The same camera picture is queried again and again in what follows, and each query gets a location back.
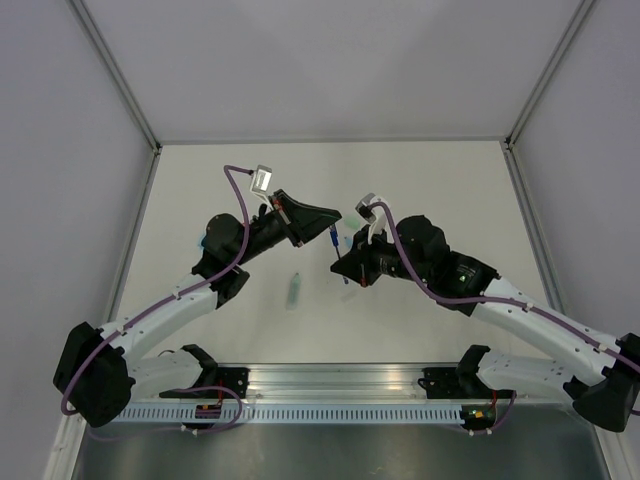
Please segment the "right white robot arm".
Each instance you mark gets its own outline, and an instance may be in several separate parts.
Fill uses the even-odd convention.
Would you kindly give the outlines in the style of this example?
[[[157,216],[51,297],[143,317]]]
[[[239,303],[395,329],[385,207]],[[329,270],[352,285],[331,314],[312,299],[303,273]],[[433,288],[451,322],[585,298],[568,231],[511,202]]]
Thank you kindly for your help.
[[[495,390],[553,398],[616,433],[637,412],[637,335],[598,332],[539,304],[493,267],[452,250],[424,216],[375,234],[363,227],[330,269],[364,288],[382,276],[415,281],[438,305],[502,328],[546,354],[541,360],[469,347],[455,373],[466,396]]]

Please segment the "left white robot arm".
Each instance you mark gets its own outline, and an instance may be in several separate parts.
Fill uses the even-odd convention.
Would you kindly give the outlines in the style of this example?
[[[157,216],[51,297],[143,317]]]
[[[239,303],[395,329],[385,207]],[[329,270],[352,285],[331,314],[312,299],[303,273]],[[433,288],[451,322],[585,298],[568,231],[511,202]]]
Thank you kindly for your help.
[[[155,358],[148,352],[231,301],[249,279],[243,264],[283,241],[300,248],[341,217],[337,210],[304,204],[283,190],[271,195],[254,217],[212,217],[200,260],[167,297],[138,314],[100,327],[82,322],[69,332],[53,377],[64,413],[99,428],[132,400],[157,394],[211,395],[218,365],[203,349],[190,344]]]

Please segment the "blue ballpoint pen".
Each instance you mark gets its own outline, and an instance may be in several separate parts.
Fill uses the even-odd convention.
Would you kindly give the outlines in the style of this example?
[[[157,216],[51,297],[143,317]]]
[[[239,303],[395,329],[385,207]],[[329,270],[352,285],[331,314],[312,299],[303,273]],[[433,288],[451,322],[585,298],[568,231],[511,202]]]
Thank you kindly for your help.
[[[339,249],[339,236],[338,236],[336,225],[331,225],[329,227],[329,234],[330,234],[330,238],[331,238],[331,243],[332,243],[333,248],[334,248],[334,250],[336,252],[336,255],[337,255],[337,259],[340,260],[341,259],[341,254],[340,254],[340,249]]]

